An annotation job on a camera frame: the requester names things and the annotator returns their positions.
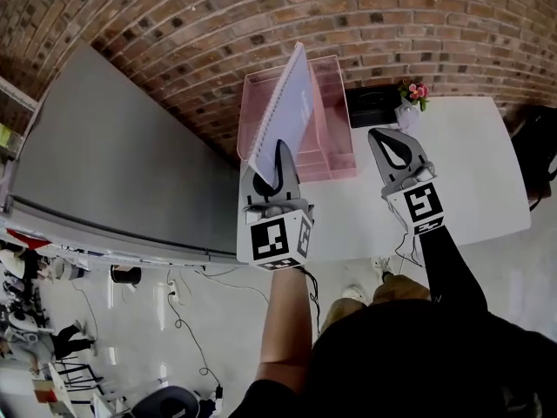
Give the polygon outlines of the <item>lilac spiral notebook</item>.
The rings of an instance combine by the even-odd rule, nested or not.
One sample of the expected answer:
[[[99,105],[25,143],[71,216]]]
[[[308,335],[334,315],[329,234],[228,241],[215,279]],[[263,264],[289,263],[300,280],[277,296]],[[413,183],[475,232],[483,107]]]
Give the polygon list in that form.
[[[312,75],[305,46],[298,42],[273,89],[247,158],[267,185],[275,185],[279,142],[285,143],[293,157],[298,155],[313,106]]]

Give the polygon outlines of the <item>pink mesh file tray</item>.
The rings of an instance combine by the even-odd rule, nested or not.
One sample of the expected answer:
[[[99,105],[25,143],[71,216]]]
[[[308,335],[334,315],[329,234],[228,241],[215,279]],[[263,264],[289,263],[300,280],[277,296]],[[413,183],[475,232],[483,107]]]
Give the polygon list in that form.
[[[319,90],[319,114],[312,117],[297,157],[302,182],[346,179],[356,175],[351,128],[339,60],[335,56],[309,61]],[[237,151],[245,160],[267,103],[282,73],[281,66],[245,76],[240,106]]]

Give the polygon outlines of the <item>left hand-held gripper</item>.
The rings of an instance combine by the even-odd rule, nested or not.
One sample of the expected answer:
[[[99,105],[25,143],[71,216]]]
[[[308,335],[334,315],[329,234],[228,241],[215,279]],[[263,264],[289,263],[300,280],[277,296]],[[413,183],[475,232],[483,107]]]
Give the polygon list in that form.
[[[240,179],[238,202],[237,260],[266,271],[304,266],[313,228],[313,205],[299,199],[299,177],[292,153],[283,140],[276,146],[278,183],[272,186],[250,166]]]

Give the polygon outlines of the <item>person's khaki trousers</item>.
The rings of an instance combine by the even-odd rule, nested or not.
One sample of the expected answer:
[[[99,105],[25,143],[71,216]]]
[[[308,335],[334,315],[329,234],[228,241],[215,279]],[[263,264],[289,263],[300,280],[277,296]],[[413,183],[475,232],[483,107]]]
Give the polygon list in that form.
[[[428,288],[420,283],[406,277],[405,275],[394,275],[387,273],[384,275],[382,283],[375,290],[372,300],[366,305],[355,300],[343,299],[342,295],[335,300],[325,318],[325,323],[321,327],[324,332],[335,322],[344,319],[350,314],[354,314],[365,307],[384,304],[396,300],[428,300],[432,297]]]

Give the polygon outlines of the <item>person's white shoe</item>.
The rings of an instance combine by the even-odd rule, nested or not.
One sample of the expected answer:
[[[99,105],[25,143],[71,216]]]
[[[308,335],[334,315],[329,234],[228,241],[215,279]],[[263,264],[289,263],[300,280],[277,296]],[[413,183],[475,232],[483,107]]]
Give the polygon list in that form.
[[[342,293],[343,299],[355,300],[362,304],[367,304],[367,296],[362,287],[357,285],[352,285],[347,287]]]
[[[377,256],[372,258],[372,268],[375,270],[380,281],[383,280],[385,274],[393,274],[390,257]]]

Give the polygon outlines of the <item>brown chair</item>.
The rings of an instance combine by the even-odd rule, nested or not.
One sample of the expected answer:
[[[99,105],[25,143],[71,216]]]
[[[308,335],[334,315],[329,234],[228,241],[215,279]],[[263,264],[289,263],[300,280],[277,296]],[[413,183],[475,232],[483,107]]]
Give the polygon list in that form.
[[[534,210],[539,203],[546,197],[545,195],[546,187],[544,185],[538,187],[528,187],[527,188],[527,200],[529,210]]]

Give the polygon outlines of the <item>person's black shirt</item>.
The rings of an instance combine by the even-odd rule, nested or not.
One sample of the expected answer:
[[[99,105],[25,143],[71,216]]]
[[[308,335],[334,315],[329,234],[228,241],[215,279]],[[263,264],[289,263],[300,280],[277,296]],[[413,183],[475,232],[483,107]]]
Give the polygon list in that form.
[[[316,341],[299,393],[255,381],[230,418],[557,418],[557,343],[427,300],[366,307]]]

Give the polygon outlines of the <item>black backpack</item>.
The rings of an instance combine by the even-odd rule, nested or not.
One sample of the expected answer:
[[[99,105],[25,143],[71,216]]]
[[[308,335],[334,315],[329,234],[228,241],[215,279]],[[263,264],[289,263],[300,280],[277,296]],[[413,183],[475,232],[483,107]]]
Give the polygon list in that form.
[[[557,108],[527,105],[517,113],[512,144],[527,192],[540,193],[557,177]]]

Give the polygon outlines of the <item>person's right forearm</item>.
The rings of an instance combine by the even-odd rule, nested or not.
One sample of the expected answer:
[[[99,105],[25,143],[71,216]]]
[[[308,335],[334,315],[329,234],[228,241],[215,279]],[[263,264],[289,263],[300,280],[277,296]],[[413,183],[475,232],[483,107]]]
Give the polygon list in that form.
[[[450,232],[440,226],[419,236],[432,301],[453,311],[488,311],[480,284],[462,258]]]

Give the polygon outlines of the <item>potted pink flowers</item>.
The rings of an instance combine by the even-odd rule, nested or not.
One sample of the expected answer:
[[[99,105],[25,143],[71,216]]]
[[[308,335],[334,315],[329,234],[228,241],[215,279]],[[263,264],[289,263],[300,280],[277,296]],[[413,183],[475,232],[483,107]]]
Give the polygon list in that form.
[[[399,83],[398,91],[403,101],[411,106],[419,107],[420,111],[425,111],[430,95],[430,89],[422,82],[404,79]]]

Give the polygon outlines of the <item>person's left white shoe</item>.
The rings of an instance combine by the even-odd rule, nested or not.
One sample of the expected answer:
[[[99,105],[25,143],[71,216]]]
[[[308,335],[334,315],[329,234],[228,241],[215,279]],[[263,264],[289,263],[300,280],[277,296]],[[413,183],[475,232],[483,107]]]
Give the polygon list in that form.
[[[352,285],[347,287],[342,293],[343,299],[355,300],[362,304],[367,304],[367,296],[362,287],[357,285]]]

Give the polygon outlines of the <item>red item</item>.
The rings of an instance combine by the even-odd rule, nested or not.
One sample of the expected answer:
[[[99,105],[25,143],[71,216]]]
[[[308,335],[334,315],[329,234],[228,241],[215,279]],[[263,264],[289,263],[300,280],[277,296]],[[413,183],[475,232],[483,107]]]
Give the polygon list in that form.
[[[50,241],[46,239],[39,239],[37,237],[26,235],[11,228],[7,228],[6,232],[14,239],[23,242],[26,245],[26,247],[30,250],[37,250],[41,247],[48,246],[50,244]]]

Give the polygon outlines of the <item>black round bin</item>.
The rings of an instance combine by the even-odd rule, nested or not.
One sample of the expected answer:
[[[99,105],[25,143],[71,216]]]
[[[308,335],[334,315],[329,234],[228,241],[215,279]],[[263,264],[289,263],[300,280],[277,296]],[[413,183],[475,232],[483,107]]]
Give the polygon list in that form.
[[[137,285],[142,278],[142,270],[137,266],[112,266],[111,279],[116,284]]]

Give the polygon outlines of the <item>person's right white shoe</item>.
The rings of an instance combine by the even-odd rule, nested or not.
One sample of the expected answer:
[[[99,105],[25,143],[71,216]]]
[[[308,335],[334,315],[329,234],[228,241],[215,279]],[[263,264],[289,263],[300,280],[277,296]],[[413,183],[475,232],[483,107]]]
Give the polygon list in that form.
[[[372,258],[372,268],[375,270],[380,281],[383,280],[385,274],[393,274],[390,257],[377,256]]]

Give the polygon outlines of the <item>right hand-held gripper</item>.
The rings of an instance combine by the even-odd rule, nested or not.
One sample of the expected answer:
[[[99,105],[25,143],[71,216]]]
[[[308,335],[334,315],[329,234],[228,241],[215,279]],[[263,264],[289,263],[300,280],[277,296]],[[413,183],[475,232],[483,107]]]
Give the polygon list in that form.
[[[419,142],[404,132],[383,128],[371,129],[368,142],[386,184],[381,196],[408,235],[442,227],[445,214],[435,187],[437,175]],[[397,179],[411,165],[420,166]]]

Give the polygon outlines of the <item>person's left forearm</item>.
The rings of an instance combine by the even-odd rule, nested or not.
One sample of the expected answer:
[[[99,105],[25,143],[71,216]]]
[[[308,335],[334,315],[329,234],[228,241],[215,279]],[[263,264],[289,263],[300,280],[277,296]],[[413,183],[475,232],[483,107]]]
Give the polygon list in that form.
[[[306,276],[297,268],[272,275],[256,378],[300,393],[312,358],[312,316]]]

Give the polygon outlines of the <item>white goblet-shaped ornament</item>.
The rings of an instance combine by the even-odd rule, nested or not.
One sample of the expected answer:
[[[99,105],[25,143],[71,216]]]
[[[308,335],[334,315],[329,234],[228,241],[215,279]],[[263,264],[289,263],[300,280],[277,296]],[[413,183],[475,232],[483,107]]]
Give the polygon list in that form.
[[[419,110],[405,99],[395,109],[395,115],[399,130],[402,132],[407,132],[410,127],[419,121]]]

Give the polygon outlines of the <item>black tissue box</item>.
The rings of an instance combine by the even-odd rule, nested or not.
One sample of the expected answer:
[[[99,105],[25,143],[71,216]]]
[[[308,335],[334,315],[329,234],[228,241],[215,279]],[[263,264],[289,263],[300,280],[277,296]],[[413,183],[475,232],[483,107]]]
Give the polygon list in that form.
[[[385,84],[347,89],[346,104],[353,129],[392,126],[398,123],[395,110],[401,106],[397,86]]]

